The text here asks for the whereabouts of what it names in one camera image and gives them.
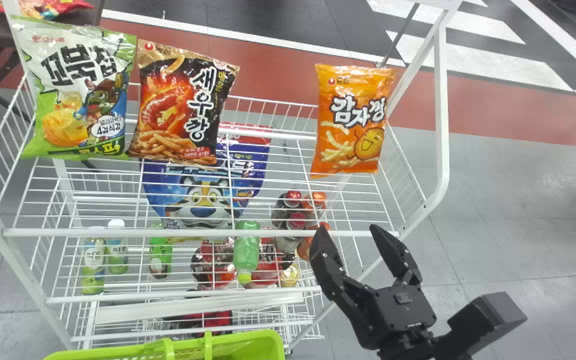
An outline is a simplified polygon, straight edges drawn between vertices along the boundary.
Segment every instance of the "cartoon character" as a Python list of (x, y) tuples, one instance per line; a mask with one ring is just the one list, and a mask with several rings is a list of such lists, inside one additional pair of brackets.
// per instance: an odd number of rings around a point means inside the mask
[(86, 79), (88, 95), (85, 102), (87, 121), (89, 125), (94, 125), (99, 118), (108, 114), (117, 103), (117, 82), (111, 79), (105, 79), (94, 85), (89, 79)]
[(233, 210), (224, 197), (224, 189), (229, 186), (227, 178), (208, 182), (184, 176), (180, 184), (188, 191), (181, 201), (164, 209), (167, 228), (180, 228), (183, 224), (185, 228), (227, 229), (233, 225), (233, 215), (240, 216), (241, 212)]
[(354, 143), (354, 155), (359, 160), (379, 157), (382, 145), (384, 145), (384, 129), (373, 127), (366, 130)]

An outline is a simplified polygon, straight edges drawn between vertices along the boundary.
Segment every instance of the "orange snack bag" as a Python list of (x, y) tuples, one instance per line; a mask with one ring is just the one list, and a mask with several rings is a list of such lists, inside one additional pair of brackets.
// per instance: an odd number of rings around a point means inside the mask
[(377, 173), (386, 135), (386, 99), (396, 70), (329, 64), (316, 64), (315, 70), (318, 125), (310, 177)]

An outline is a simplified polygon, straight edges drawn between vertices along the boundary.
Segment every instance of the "cartoon potato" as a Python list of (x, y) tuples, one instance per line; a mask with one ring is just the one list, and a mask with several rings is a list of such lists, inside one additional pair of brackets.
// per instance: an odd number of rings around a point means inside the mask
[(384, 144), (384, 129), (368, 129), (354, 144), (354, 155), (359, 160), (379, 157)]

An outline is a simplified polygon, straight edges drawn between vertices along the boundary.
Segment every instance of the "shrimp cracker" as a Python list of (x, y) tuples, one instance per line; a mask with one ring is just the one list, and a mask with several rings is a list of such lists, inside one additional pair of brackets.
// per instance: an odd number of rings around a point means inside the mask
[(144, 39), (137, 46), (141, 105), (131, 157), (217, 163), (217, 131), (239, 66)]
[(328, 64), (316, 64), (315, 69), (319, 104), (310, 176), (377, 173), (395, 69)]
[(22, 156), (121, 155), (137, 38), (100, 27), (11, 18), (36, 92), (34, 136)]

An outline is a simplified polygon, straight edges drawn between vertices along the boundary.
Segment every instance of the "bottle label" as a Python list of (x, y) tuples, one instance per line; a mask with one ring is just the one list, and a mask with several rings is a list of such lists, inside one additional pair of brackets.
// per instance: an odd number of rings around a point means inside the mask
[(108, 251), (110, 251), (110, 261), (112, 264), (127, 264), (126, 245), (121, 238), (111, 238), (106, 240)]
[(104, 247), (95, 241), (84, 244), (84, 265), (89, 268), (101, 267), (104, 264)]

